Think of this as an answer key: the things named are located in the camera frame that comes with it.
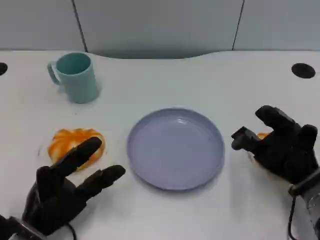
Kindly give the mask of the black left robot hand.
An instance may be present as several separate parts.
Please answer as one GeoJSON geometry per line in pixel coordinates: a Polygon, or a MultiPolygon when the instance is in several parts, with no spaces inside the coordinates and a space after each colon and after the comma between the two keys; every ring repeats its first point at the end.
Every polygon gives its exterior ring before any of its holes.
{"type": "Polygon", "coordinates": [[[112,165],[97,170],[79,186],[67,179],[101,146],[98,137],[91,137],[73,147],[52,166],[38,168],[35,183],[26,198],[22,220],[49,236],[77,217],[89,199],[121,178],[126,170],[121,165],[112,165]]]}

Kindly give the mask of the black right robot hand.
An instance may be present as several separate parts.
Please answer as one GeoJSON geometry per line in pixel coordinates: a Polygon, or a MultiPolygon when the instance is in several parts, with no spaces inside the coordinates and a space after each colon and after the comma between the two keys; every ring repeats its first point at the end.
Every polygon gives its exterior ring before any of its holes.
{"type": "Polygon", "coordinates": [[[297,184],[314,173],[319,164],[314,145],[318,129],[310,124],[300,126],[277,107],[264,105],[255,115],[272,128],[263,139],[246,127],[232,134],[233,150],[245,150],[266,170],[297,184]]]}

